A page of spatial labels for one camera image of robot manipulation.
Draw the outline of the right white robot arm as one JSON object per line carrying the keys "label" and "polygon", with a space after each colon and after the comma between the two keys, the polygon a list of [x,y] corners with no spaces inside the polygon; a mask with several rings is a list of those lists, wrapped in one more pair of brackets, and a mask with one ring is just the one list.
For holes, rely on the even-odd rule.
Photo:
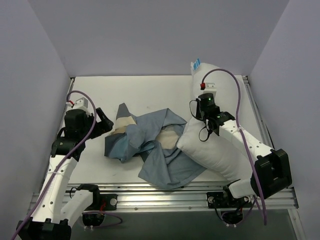
{"label": "right white robot arm", "polygon": [[237,123],[227,111],[216,105],[213,93],[203,93],[196,98],[196,119],[205,124],[208,135],[216,135],[230,142],[248,158],[252,175],[225,186],[223,203],[234,206],[240,198],[256,195],[267,199],[292,184],[288,154],[283,149],[275,150],[255,138]]}

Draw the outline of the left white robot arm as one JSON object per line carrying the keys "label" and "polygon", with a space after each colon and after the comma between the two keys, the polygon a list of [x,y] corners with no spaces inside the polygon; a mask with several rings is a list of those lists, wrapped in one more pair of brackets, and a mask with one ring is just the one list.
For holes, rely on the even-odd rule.
{"label": "left white robot arm", "polygon": [[110,132],[113,125],[99,107],[94,113],[85,107],[66,112],[64,127],[51,146],[49,167],[39,197],[27,217],[18,222],[17,236],[22,240],[69,240],[72,226],[80,215],[100,209],[103,198],[95,184],[80,184],[66,205],[63,198],[86,140]]}

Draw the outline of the white pillow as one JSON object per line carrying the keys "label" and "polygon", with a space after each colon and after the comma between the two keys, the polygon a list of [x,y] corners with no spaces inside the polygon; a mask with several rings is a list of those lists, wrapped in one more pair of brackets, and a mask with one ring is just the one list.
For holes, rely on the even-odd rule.
{"label": "white pillow", "polygon": [[[233,98],[229,103],[231,114],[236,113],[237,90],[236,83],[232,76],[219,67],[202,62],[197,69],[191,70],[193,95],[198,97],[201,94],[200,83],[210,70],[204,80],[205,83],[215,83],[217,87],[217,103],[225,107],[223,102],[227,99],[224,93],[231,93]],[[208,134],[208,129],[202,121],[192,117],[186,124],[183,134],[177,142],[177,147],[191,158],[195,163],[209,171],[221,175],[232,182],[238,179],[249,178],[252,174],[250,162],[246,155],[243,155],[228,140],[218,136],[214,132]]]}

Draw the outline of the striped blue beige pillowcase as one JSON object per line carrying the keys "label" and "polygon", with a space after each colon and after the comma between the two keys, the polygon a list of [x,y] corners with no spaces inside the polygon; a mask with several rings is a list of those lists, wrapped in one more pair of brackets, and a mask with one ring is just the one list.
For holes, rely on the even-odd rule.
{"label": "striped blue beige pillowcase", "polygon": [[140,179],[166,190],[180,188],[205,171],[177,147],[186,124],[169,108],[135,116],[122,103],[115,130],[105,137],[104,155],[121,163],[140,156]]}

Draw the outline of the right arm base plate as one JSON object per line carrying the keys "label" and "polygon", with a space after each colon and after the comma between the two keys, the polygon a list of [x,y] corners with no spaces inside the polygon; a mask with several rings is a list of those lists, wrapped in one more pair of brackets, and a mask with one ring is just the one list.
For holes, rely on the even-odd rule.
{"label": "right arm base plate", "polygon": [[209,209],[249,208],[252,204],[252,200],[248,196],[229,199],[223,191],[207,192],[206,200]]}

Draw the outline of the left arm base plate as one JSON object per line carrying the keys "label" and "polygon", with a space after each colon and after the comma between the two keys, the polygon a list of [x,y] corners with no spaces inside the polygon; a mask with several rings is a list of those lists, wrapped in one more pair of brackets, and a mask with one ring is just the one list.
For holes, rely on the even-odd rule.
{"label": "left arm base plate", "polygon": [[118,204],[117,194],[93,194],[93,202],[85,211],[115,211]]}

